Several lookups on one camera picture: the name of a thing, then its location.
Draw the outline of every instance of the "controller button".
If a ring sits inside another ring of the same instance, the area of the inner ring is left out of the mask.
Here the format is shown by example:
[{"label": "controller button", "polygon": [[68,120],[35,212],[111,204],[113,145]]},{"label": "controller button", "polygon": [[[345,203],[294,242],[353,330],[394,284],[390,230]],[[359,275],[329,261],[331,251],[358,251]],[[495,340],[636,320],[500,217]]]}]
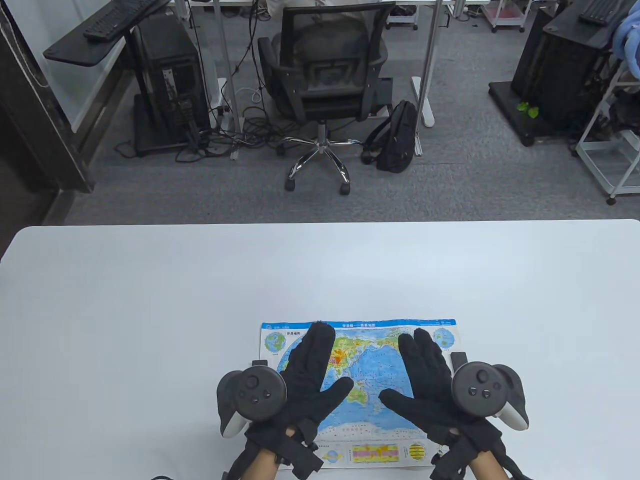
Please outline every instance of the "controller button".
[{"label": "controller button", "polygon": [[478,370],[478,373],[476,374],[476,378],[480,383],[484,383],[487,380],[489,380],[489,374],[486,370]]},{"label": "controller button", "polygon": [[258,386],[260,382],[258,381],[258,377],[251,375],[246,379],[246,388],[252,390]]}]

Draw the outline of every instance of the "blue cloth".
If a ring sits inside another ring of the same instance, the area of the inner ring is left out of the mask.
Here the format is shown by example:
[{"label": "blue cloth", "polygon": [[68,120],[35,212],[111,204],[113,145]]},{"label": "blue cloth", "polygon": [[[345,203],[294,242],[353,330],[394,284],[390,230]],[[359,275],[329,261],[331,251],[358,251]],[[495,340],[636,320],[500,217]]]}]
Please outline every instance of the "blue cloth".
[{"label": "blue cloth", "polygon": [[640,80],[640,0],[629,10],[627,18],[613,34],[613,54],[620,60],[626,60],[631,74]]}]

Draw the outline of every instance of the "white table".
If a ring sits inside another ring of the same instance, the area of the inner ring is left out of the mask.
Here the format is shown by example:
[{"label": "white table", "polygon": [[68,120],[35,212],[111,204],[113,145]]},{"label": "white table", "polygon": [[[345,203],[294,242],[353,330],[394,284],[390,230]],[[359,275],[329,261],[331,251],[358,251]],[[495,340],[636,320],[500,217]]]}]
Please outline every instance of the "white table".
[{"label": "white table", "polygon": [[518,371],[525,474],[633,477],[639,244],[632,220],[28,228],[0,262],[0,478],[217,480],[243,441],[216,385],[262,321],[395,317]]}]

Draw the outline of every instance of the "blue ocean on map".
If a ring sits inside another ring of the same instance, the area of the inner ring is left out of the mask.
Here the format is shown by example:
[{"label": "blue ocean on map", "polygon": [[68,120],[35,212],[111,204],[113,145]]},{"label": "blue ocean on map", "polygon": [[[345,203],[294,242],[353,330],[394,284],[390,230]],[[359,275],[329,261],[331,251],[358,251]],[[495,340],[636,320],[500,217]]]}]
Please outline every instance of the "blue ocean on map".
[{"label": "blue ocean on map", "polygon": [[[398,329],[394,330],[397,338],[400,331]],[[358,396],[357,401],[349,401],[349,399],[343,401],[320,424],[319,433],[329,427],[339,427],[347,423],[357,422],[368,422],[387,431],[395,429],[418,430],[411,422],[387,409],[378,399],[378,394],[385,388],[394,388],[404,395],[413,396],[409,377],[406,374],[402,357],[398,351],[388,345],[380,347],[375,344],[376,340],[387,338],[391,333],[390,329],[367,330],[354,328],[337,330],[337,338],[347,337],[371,341],[371,345],[364,347],[362,352],[356,356],[353,364],[344,368],[340,373],[340,376],[353,378],[356,383],[355,388],[362,389],[364,395]],[[301,339],[296,340],[287,349],[280,360],[278,371],[283,370],[287,365],[289,353],[300,341]],[[324,379],[323,390],[327,389],[337,379],[336,370],[329,366]]]}]

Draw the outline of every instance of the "chair base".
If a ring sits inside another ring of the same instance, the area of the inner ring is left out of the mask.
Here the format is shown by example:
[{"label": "chair base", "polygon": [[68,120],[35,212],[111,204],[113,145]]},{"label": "chair base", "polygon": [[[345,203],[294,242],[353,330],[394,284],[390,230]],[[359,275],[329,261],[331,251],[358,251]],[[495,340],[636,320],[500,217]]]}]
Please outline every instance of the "chair base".
[{"label": "chair base", "polygon": [[298,161],[296,161],[291,169],[289,170],[289,174],[287,175],[287,180],[285,181],[284,188],[286,191],[294,191],[296,189],[296,180],[295,176],[298,174],[300,170],[307,164],[309,160],[311,160],[316,154],[324,154],[328,156],[338,170],[340,177],[342,179],[342,185],[340,185],[340,194],[341,195],[349,195],[351,192],[351,180],[349,179],[349,172],[347,168],[344,166],[344,163],[338,158],[336,154],[333,153],[331,147],[343,147],[346,145],[362,145],[362,142],[358,140],[345,140],[345,141],[331,141],[326,137],[326,122],[318,123],[318,137],[316,140],[309,140],[306,138],[293,138],[286,137],[282,140],[283,142],[292,141],[295,143],[304,143],[306,145],[312,145],[311,150],[309,150],[306,154],[302,155]]}]

